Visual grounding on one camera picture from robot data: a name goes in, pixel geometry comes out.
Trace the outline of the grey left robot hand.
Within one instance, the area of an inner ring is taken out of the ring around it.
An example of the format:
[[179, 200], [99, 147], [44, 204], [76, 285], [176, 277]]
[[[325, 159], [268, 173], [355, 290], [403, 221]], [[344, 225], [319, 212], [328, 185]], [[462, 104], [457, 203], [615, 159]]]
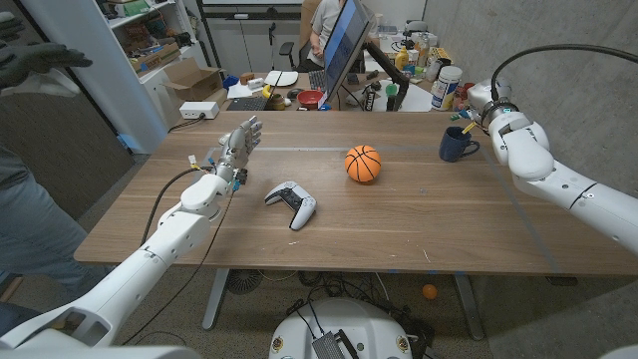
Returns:
[[226, 181], [231, 181], [236, 170], [242, 170], [248, 163], [251, 152], [260, 143], [260, 130], [263, 124], [252, 116], [233, 130], [224, 139], [216, 174]]

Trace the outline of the black gloved person hand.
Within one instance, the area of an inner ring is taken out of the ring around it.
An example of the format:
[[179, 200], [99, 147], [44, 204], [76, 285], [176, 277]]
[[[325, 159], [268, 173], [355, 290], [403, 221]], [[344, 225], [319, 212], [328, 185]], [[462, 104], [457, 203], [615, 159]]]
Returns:
[[21, 85], [31, 72], [52, 68], [90, 67], [93, 61], [76, 49], [57, 43], [13, 46], [1, 43], [1, 89]]
[[23, 21], [16, 18], [12, 13], [1, 13], [1, 40], [5, 42], [14, 41], [20, 38], [20, 32], [25, 29]]

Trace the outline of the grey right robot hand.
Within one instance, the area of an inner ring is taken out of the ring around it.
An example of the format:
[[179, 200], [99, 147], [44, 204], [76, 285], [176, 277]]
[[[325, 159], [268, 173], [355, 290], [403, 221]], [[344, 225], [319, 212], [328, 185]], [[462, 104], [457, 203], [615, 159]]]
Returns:
[[[509, 81], [505, 78], [497, 78], [495, 86], [498, 92], [498, 98], [503, 98], [505, 102], [509, 102], [512, 91]], [[476, 83], [470, 87], [468, 89], [468, 101], [470, 109], [473, 111], [473, 119], [485, 126], [488, 126], [497, 116], [511, 110], [511, 106], [495, 106], [493, 104], [490, 79]]]

